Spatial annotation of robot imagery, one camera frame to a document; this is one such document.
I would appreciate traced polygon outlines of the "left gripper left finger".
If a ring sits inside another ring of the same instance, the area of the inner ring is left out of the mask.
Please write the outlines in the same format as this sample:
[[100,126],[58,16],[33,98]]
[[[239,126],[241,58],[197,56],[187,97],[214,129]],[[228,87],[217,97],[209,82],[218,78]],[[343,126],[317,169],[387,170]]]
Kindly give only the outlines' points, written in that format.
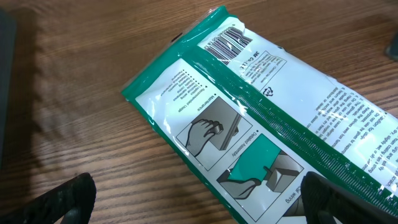
[[1,216],[6,224],[87,224],[96,200],[96,185],[85,172]]

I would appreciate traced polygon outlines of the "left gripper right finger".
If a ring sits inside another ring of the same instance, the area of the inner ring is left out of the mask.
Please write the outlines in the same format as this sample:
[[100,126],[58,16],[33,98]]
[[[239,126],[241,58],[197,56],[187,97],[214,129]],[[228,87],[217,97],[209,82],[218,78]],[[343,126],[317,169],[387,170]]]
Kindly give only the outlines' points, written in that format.
[[308,224],[396,224],[397,217],[366,202],[315,172],[302,179],[301,195]]

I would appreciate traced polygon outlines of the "green 3M gloves packet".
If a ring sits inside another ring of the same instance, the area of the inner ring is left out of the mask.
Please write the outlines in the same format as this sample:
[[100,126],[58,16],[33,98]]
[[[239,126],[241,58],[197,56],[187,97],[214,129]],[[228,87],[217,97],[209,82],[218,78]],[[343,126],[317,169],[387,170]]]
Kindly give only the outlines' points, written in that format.
[[223,6],[122,94],[237,222],[307,223],[307,172],[397,217],[396,117]]

